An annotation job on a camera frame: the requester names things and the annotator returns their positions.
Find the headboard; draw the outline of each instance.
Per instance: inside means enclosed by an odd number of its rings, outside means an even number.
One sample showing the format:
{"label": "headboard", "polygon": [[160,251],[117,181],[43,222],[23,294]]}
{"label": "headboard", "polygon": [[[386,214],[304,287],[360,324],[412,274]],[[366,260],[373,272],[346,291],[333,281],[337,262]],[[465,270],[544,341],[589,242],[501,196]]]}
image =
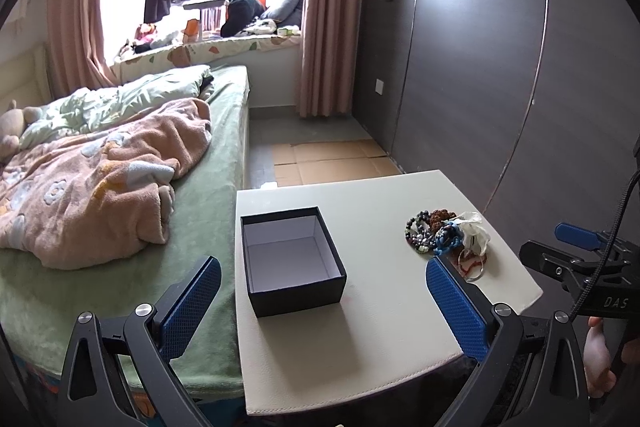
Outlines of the headboard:
{"label": "headboard", "polygon": [[52,102],[44,44],[0,64],[0,114],[12,100],[18,107]]}

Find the pile of jewelry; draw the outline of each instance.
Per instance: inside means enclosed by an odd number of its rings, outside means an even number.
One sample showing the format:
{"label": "pile of jewelry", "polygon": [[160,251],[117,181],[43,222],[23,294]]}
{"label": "pile of jewelry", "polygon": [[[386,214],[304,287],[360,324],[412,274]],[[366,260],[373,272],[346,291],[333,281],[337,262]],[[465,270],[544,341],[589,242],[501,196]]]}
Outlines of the pile of jewelry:
{"label": "pile of jewelry", "polygon": [[[464,212],[456,216],[446,208],[429,212],[423,210],[407,221],[404,238],[418,253],[432,251],[435,255],[451,254],[456,269],[467,281],[475,281],[484,273],[486,245],[489,235],[479,224],[482,217],[477,212]],[[469,274],[476,267],[476,277]]]}

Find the silver bolt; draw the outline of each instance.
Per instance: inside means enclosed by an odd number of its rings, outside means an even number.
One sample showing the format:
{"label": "silver bolt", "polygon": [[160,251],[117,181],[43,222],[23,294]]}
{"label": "silver bolt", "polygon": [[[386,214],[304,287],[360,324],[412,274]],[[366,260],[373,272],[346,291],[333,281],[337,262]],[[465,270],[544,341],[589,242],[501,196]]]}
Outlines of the silver bolt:
{"label": "silver bolt", "polygon": [[146,317],[149,313],[151,313],[152,309],[153,307],[151,306],[151,304],[140,304],[140,306],[136,308],[136,315],[138,317]]}
{"label": "silver bolt", "polygon": [[511,315],[511,308],[509,308],[507,304],[496,304],[494,310],[500,317],[508,317]]}
{"label": "silver bolt", "polygon": [[554,317],[556,318],[556,321],[558,321],[559,323],[567,324],[567,322],[569,322],[569,315],[567,315],[564,312],[556,312]]}
{"label": "silver bolt", "polygon": [[78,315],[78,322],[80,324],[87,324],[92,319],[93,315],[91,312],[82,312]]}

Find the blue textured pad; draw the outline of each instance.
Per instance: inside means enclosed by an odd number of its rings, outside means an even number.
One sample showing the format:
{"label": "blue textured pad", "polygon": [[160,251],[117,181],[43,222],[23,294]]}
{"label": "blue textured pad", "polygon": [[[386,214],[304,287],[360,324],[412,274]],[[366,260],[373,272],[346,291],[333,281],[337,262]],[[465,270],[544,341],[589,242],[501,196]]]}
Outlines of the blue textured pad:
{"label": "blue textured pad", "polygon": [[486,324],[436,258],[427,263],[427,288],[466,356],[482,362],[489,346]]}
{"label": "blue textured pad", "polygon": [[568,245],[574,245],[574,247],[588,251],[604,247],[595,232],[591,232],[591,230],[587,229],[581,229],[580,227],[569,225],[568,223],[560,223],[556,227],[556,239]]}
{"label": "blue textured pad", "polygon": [[162,325],[160,355],[167,362],[181,357],[209,305],[220,289],[222,270],[217,259],[207,264]]}

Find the green bed sheet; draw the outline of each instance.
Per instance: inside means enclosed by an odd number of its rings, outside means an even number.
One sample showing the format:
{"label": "green bed sheet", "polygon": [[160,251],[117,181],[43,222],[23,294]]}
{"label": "green bed sheet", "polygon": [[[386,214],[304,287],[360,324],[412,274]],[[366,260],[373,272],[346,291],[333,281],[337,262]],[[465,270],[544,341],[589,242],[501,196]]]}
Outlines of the green bed sheet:
{"label": "green bed sheet", "polygon": [[[211,108],[212,141],[200,163],[174,184],[175,212],[166,245],[126,260],[76,271],[42,267],[31,253],[0,250],[0,323],[15,354],[60,377],[74,321],[128,315],[155,302],[204,255],[222,265],[222,286],[185,354],[172,367],[187,391],[203,399],[242,394],[234,300],[236,191],[242,188],[248,78],[244,66],[214,71],[200,97]],[[133,389],[142,389],[128,357]]]}

